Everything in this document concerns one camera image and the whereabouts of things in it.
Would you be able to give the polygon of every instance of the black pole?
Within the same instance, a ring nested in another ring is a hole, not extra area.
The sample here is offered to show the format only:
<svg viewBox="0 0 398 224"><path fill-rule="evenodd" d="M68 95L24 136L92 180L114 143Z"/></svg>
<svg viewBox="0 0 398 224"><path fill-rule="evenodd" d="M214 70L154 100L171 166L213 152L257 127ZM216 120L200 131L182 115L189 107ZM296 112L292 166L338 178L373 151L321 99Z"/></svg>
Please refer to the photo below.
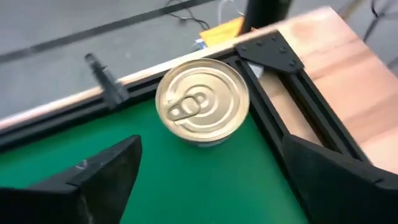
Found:
<svg viewBox="0 0 398 224"><path fill-rule="evenodd" d="M285 19L291 3L292 0L249 0L239 34Z"/></svg>

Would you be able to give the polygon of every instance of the pull tab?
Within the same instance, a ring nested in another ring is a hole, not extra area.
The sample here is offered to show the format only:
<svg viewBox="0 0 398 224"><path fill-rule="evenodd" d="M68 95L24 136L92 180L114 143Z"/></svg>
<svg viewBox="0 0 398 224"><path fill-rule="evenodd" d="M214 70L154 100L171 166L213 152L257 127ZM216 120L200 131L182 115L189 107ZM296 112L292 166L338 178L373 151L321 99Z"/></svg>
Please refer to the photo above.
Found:
<svg viewBox="0 0 398 224"><path fill-rule="evenodd" d="M167 111L167 118L171 121L178 121L198 114L201 110L198 94L187 95L178 100Z"/></svg>

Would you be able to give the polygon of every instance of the white cable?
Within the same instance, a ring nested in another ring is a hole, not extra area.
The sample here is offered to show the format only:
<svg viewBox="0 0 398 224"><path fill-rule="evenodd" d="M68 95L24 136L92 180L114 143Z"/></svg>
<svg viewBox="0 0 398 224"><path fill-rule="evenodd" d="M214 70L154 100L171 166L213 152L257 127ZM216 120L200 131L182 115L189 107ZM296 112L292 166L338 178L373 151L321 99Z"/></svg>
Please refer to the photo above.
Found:
<svg viewBox="0 0 398 224"><path fill-rule="evenodd" d="M218 3L218 8L217 8L218 25L220 25L222 23L221 16L223 13L223 7L224 7L225 3L228 1L231 1L234 4L236 12L238 12L241 16L244 16L244 14L241 11L239 11L234 0L221 0L220 3Z"/></svg>

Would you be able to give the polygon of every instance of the can lid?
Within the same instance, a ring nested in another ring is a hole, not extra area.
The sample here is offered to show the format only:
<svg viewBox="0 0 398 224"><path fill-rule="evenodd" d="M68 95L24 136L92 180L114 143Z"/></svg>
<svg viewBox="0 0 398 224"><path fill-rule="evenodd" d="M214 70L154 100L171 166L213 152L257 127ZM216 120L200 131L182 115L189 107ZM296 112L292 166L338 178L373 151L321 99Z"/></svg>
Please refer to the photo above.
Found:
<svg viewBox="0 0 398 224"><path fill-rule="evenodd" d="M249 90L240 74L213 59L197 59L171 69L156 91L162 122L181 138L217 141L244 121Z"/></svg>

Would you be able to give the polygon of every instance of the yellow object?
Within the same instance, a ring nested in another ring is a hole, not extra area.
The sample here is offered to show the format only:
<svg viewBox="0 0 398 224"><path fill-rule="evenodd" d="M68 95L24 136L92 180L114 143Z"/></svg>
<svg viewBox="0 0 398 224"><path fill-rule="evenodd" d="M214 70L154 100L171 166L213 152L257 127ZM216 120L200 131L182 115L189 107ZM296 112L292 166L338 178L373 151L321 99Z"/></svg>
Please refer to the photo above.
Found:
<svg viewBox="0 0 398 224"><path fill-rule="evenodd" d="M239 17L201 32L200 37L203 39L207 47L211 47L236 37L239 34L242 24L243 17Z"/></svg>

